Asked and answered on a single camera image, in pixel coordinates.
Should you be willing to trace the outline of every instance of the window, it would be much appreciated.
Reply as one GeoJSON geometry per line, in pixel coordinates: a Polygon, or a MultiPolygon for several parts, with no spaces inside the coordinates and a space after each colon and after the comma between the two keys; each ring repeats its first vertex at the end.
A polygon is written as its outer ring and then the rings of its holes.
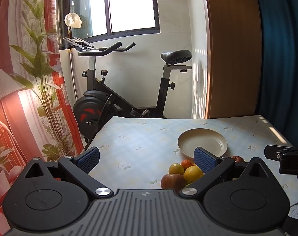
{"type": "Polygon", "coordinates": [[[157,0],[70,0],[70,12],[82,20],[73,36],[89,42],[160,32],[157,0]]]}

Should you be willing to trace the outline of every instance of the exercise bike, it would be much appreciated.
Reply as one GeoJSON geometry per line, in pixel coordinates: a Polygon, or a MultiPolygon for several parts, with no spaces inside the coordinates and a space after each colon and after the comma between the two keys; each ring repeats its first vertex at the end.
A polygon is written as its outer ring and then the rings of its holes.
{"type": "Polygon", "coordinates": [[[136,108],[105,85],[107,70],[101,70],[101,81],[95,77],[95,61],[97,56],[105,56],[111,52],[128,51],[136,45],[134,42],[126,48],[119,48],[122,46],[121,42],[117,42],[109,48],[95,48],[89,42],[76,37],[64,39],[70,47],[78,50],[78,56],[89,57],[89,69],[82,72],[82,77],[87,78],[87,91],[84,92],[83,97],[76,100],[73,106],[79,131],[85,137],[87,143],[88,140],[92,141],[96,133],[112,116],[165,118],[163,111],[167,91],[169,87],[172,90],[175,88],[175,83],[170,83],[171,70],[187,72],[188,69],[191,69],[191,66],[176,65],[189,61],[192,57],[190,51],[182,50],[162,53],[161,58],[166,62],[166,65],[163,66],[163,76],[160,82],[156,107],[136,108]]]}

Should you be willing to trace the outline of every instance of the metal screw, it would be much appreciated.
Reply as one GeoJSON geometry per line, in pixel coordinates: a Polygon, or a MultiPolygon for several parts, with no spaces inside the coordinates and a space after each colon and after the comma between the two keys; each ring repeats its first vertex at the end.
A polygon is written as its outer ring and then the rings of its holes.
{"type": "Polygon", "coordinates": [[[197,189],[192,187],[187,187],[182,190],[182,193],[185,195],[195,195],[197,193],[197,189]]]}
{"type": "Polygon", "coordinates": [[[105,195],[109,195],[111,193],[111,190],[107,187],[100,187],[95,190],[95,193],[100,196],[105,196],[105,195]]]}

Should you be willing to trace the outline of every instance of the blue gripper pad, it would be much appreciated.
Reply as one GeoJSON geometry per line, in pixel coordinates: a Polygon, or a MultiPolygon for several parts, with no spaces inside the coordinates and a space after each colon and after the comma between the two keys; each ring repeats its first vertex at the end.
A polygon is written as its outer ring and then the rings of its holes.
{"type": "Polygon", "coordinates": [[[75,165],[88,174],[99,163],[100,151],[97,147],[92,147],[74,159],[75,165]]]}
{"type": "Polygon", "coordinates": [[[202,147],[197,147],[193,153],[193,159],[196,165],[202,170],[202,172],[207,173],[218,165],[218,157],[209,153],[202,147]]]}

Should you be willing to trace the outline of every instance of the lemon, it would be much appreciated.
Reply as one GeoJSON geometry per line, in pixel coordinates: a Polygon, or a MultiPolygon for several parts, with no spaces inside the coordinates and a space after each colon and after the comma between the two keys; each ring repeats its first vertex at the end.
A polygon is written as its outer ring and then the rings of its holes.
{"type": "Polygon", "coordinates": [[[173,163],[169,167],[169,174],[184,174],[184,167],[180,165],[179,163],[173,163]]]}
{"type": "Polygon", "coordinates": [[[203,176],[202,170],[198,166],[191,166],[186,169],[184,178],[188,184],[196,181],[203,176]]]}

